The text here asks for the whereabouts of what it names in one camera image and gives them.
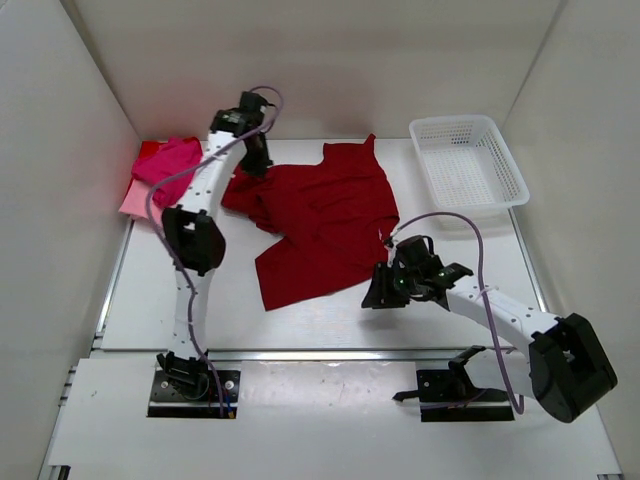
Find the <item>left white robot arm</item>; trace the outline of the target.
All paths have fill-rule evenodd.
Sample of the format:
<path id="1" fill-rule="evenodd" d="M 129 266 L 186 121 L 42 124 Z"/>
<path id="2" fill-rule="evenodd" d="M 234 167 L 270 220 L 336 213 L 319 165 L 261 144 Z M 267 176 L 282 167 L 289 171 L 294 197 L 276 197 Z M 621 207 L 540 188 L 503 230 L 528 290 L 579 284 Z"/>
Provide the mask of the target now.
<path id="1" fill-rule="evenodd" d="M 262 178 L 273 165 L 265 134 L 276 118 L 266 117 L 273 104 L 254 87 L 241 93 L 239 104 L 218 111 L 209 127 L 199 163 L 164 183 L 189 181 L 185 193 L 162 212 L 156 229 L 175 267 L 176 306 L 171 346 L 157 357 L 168 381 L 188 398 L 197 398 L 219 382 L 205 346 L 209 288 L 226 251 L 215 218 L 222 197 L 240 168 Z"/>

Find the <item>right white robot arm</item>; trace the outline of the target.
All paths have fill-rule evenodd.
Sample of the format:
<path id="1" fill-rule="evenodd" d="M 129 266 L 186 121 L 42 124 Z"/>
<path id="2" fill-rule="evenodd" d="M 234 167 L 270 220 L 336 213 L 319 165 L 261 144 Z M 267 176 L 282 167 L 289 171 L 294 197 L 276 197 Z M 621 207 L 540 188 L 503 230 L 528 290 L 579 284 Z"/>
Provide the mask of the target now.
<path id="1" fill-rule="evenodd" d="M 513 392 L 571 423 L 618 384 L 586 318 L 543 312 L 491 289 L 471 269 L 443 264 L 428 236 L 394 245 L 391 259 L 375 265 L 361 306 L 397 309 L 411 302 L 434 302 L 487 328 L 494 341 L 513 349 L 505 353 L 474 345 L 449 360 L 437 378 L 420 381 L 411 395 L 435 407 L 461 406 L 490 391 Z"/>

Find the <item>dark red t shirt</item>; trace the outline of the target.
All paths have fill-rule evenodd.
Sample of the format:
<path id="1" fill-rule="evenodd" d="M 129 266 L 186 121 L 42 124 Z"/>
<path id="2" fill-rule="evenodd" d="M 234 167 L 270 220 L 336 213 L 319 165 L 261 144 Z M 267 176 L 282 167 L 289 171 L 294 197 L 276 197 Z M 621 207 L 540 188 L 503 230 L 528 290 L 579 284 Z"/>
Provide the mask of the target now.
<path id="1" fill-rule="evenodd" d="M 326 143 L 319 164 L 276 165 L 262 178 L 235 171 L 223 207 L 282 237 L 255 260 L 266 310 L 367 281 L 386 260 L 399 211 L 375 141 Z"/>

